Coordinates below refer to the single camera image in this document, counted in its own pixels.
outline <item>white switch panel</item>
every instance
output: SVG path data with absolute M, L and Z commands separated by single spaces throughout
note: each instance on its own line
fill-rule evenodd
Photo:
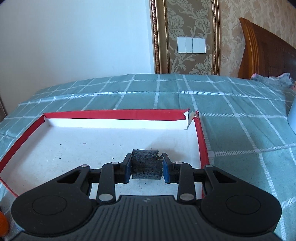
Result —
M 205 39 L 193 38 L 192 53 L 206 53 Z
M 186 53 L 192 53 L 192 38 L 185 38 Z
M 186 37 L 177 37 L 178 53 L 186 53 Z

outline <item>bed sheet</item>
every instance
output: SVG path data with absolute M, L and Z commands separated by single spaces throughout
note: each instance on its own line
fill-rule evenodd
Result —
M 129 74 L 52 86 L 20 103 L 0 123 L 0 159 L 43 113 L 108 109 L 199 111 L 210 163 L 271 193 L 283 214 L 276 233 L 296 240 L 296 135 L 287 122 L 295 92 L 237 78 Z M 11 221 L 13 197 L 0 184 Z M 8 239 L 17 233 L 11 222 Z

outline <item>white wall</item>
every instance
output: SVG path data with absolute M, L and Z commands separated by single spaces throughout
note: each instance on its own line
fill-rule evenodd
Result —
M 8 113 L 55 84 L 154 73 L 149 0 L 5 0 L 0 96 Z

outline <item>wooden headboard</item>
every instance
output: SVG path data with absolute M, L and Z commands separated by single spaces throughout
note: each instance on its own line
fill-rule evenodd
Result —
M 279 76 L 285 72 L 296 80 L 296 49 L 266 29 L 239 18 L 246 47 L 238 78 L 250 79 L 252 74 Z

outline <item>orange ball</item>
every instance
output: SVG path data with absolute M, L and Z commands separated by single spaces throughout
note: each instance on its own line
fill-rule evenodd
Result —
M 0 212 L 0 237 L 8 234 L 9 224 L 3 213 Z

